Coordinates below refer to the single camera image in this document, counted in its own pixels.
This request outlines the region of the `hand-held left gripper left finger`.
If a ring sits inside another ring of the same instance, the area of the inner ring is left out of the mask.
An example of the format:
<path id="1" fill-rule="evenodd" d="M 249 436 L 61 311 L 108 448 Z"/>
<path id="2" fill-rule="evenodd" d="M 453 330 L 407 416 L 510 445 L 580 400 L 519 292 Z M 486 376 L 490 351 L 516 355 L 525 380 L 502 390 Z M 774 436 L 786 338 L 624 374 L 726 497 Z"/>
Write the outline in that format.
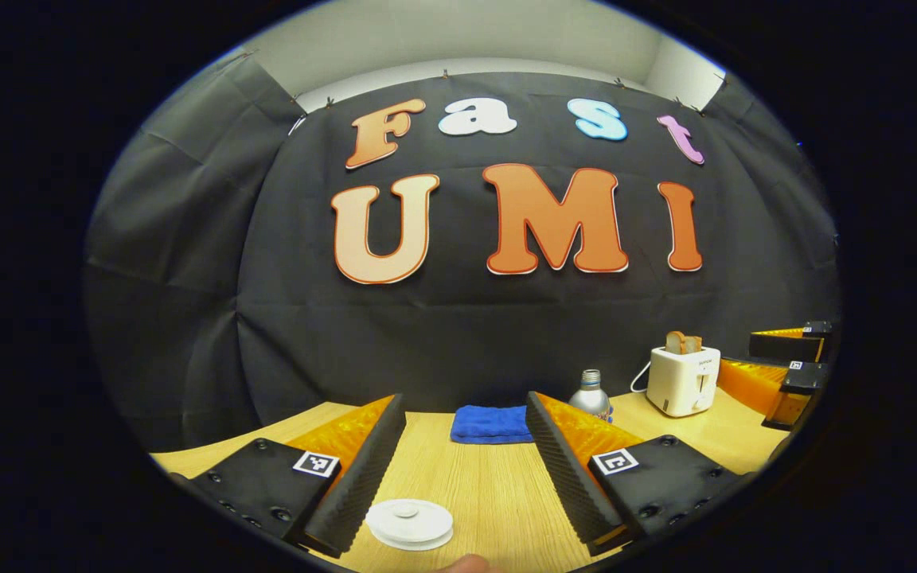
<path id="1" fill-rule="evenodd" d="M 338 558 L 351 547 L 405 428 L 385 396 L 288 442 L 257 438 L 196 477 L 171 479 L 281 543 Z"/>

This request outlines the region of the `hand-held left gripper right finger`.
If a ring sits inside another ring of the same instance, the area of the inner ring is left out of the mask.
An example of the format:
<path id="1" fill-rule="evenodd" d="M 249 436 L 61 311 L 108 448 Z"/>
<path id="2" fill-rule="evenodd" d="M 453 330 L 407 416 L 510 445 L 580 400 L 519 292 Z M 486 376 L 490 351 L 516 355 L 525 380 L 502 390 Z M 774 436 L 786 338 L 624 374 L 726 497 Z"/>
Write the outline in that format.
<path id="1" fill-rule="evenodd" d="M 750 481 L 676 435 L 637 438 L 539 392 L 525 397 L 525 424 L 593 557 L 677 531 Z"/>

